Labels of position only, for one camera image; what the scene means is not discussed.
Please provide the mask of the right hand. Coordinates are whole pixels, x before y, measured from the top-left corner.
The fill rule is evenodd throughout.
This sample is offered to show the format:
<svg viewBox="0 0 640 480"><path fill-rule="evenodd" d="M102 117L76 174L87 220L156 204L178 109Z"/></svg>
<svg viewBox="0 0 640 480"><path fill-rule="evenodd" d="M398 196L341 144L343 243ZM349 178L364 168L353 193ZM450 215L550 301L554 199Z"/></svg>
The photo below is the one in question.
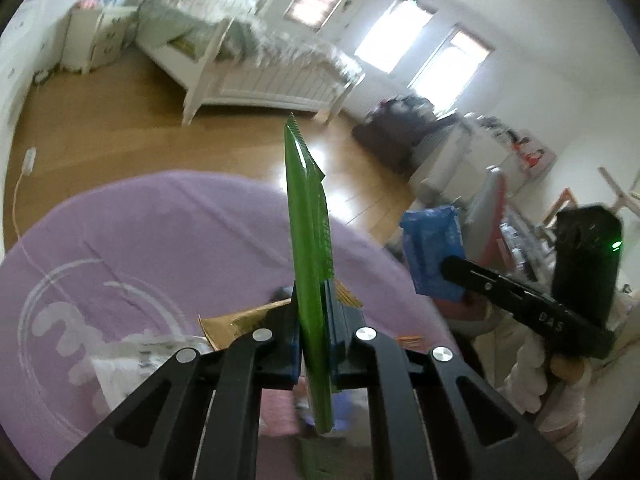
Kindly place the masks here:
<svg viewBox="0 0 640 480"><path fill-rule="evenodd" d="M552 356L550 370L553 376L571 386L588 384L591 379L591 366L587 358L570 359L565 356Z"/></svg>

